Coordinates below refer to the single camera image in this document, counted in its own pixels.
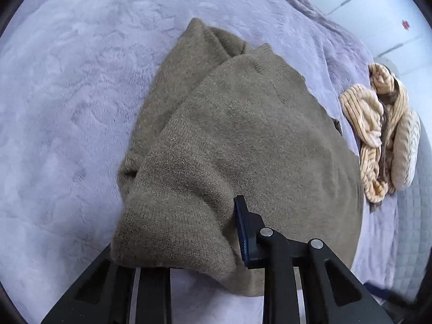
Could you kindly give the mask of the olive brown knit sweater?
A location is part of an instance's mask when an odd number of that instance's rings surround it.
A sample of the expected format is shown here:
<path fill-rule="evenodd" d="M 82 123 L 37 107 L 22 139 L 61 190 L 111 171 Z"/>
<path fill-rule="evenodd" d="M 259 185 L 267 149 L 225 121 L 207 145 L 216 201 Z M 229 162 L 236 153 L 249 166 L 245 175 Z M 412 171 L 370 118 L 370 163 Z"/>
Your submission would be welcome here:
<path fill-rule="evenodd" d="M 119 168 L 111 256 L 128 267 L 206 274 L 260 296 L 244 266 L 234 198 L 346 264 L 362 225 L 359 160 L 305 80 L 263 44 L 194 18 L 160 65 Z"/>

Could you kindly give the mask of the grey quilted mattress cover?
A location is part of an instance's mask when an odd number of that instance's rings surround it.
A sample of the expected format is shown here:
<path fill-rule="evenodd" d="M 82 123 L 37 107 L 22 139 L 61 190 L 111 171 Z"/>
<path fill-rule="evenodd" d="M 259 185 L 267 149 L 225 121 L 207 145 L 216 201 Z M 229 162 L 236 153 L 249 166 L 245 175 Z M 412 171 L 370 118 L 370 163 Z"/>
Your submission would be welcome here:
<path fill-rule="evenodd" d="M 398 197 L 398 235 L 393 289 L 414 300 L 431 253 L 431 144 L 424 128 L 414 179 Z"/>

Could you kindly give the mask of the cream quilted pillow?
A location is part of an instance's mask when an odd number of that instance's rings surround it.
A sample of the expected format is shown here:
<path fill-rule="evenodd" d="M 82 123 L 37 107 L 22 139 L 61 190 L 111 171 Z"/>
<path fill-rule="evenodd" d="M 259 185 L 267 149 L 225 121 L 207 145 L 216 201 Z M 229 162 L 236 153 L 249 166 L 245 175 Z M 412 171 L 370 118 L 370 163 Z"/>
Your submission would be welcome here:
<path fill-rule="evenodd" d="M 391 182 L 396 190 L 409 187 L 414 179 L 421 135 L 421 121 L 410 107 L 406 109 L 395 131 Z"/>

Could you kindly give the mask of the striped beige fleece garment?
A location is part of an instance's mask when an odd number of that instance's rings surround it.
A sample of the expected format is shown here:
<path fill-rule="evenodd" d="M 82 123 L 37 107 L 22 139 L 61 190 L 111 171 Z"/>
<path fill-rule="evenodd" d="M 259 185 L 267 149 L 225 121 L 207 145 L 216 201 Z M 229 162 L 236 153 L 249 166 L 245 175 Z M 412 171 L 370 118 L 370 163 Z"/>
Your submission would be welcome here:
<path fill-rule="evenodd" d="M 370 86 L 355 84 L 339 96 L 340 106 L 360 139 L 360 180 L 365 197 L 379 205 L 397 191 L 391 182 L 393 143 L 400 119 L 409 108 L 404 85 L 390 68 L 368 65 Z"/>

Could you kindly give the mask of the lavender embossed bed blanket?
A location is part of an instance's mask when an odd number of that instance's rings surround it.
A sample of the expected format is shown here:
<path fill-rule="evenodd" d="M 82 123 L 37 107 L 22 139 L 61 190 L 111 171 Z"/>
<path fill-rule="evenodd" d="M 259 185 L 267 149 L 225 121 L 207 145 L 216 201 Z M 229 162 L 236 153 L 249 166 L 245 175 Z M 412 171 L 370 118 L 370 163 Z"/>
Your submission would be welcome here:
<path fill-rule="evenodd" d="M 137 113 L 192 18 L 271 45 L 355 148 L 338 97 L 372 56 L 311 0 L 25 0 L 1 36 L 1 283 L 28 323 L 110 242 Z"/>

